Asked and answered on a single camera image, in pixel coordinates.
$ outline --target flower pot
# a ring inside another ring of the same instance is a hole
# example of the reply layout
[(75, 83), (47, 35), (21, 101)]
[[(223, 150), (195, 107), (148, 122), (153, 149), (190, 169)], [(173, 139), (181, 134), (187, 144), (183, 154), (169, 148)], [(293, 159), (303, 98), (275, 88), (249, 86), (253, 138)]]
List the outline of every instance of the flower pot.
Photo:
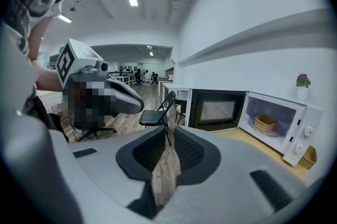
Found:
[(297, 99), (304, 101), (306, 99), (306, 95), (308, 94), (309, 88), (307, 87), (297, 87)]

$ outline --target white microwave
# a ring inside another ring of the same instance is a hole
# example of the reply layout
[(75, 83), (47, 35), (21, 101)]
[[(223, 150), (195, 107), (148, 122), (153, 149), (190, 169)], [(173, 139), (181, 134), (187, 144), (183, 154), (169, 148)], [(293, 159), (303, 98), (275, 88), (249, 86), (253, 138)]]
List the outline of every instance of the white microwave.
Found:
[[(191, 90), (186, 126), (209, 131), (239, 127), (283, 154), (296, 165), (312, 142), (322, 111), (301, 103), (244, 91)], [(256, 124), (273, 118), (271, 130)]]

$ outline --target basket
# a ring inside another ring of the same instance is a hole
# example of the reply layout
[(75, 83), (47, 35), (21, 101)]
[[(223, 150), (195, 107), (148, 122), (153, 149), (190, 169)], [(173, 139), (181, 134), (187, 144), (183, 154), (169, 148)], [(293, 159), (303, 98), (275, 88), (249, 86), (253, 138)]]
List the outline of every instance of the basket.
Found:
[(307, 170), (310, 170), (311, 167), (314, 166), (316, 162), (317, 162), (316, 149), (310, 145), (307, 151), (304, 153), (304, 156), (299, 161), (299, 164), (302, 167), (305, 167)]
[(255, 117), (254, 126), (262, 132), (270, 132), (277, 124), (277, 120), (268, 115), (260, 115)]

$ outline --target patterned shirt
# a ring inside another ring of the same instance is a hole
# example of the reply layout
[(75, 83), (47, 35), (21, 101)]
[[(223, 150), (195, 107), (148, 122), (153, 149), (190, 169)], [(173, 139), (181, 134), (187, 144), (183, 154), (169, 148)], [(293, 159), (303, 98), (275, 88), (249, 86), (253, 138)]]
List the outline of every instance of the patterned shirt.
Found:
[[(5, 30), (8, 31), (20, 51), (28, 56), (28, 38), (31, 30), (43, 18), (54, 16), (61, 9), (62, 0), (10, 0), (4, 15)], [(30, 98), (35, 97), (34, 86)]]

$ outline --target wooden floor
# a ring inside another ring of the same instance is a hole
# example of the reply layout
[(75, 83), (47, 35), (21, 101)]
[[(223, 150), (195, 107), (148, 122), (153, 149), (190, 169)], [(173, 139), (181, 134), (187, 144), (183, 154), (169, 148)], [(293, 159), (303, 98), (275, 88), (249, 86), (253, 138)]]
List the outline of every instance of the wooden floor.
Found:
[[(142, 97), (144, 101), (144, 110), (157, 110), (161, 104), (161, 98), (158, 97), (157, 84), (150, 86), (132, 85), (133, 89)], [(170, 117), (168, 118), (168, 127), (170, 128), (169, 137), (172, 146), (166, 140), (165, 151), (153, 171), (152, 187), (155, 195), (155, 201), (157, 205), (165, 205), (175, 191), (175, 178), (180, 174), (179, 159), (174, 151), (174, 138), (173, 131), (176, 126), (175, 111), (170, 111)], [(99, 139), (113, 138), (119, 135), (125, 135), (134, 131), (144, 129), (144, 126), (139, 125), (139, 118), (142, 112), (138, 114), (119, 114), (116, 118), (110, 118), (106, 127), (113, 126), (117, 129), (116, 133), (112, 131), (102, 131), (98, 134)], [(184, 125), (185, 119), (182, 119), (179, 125)], [(69, 121), (66, 116), (62, 116), (62, 127), (69, 137), (70, 142), (76, 142), (73, 136), (73, 129), (69, 125)]]

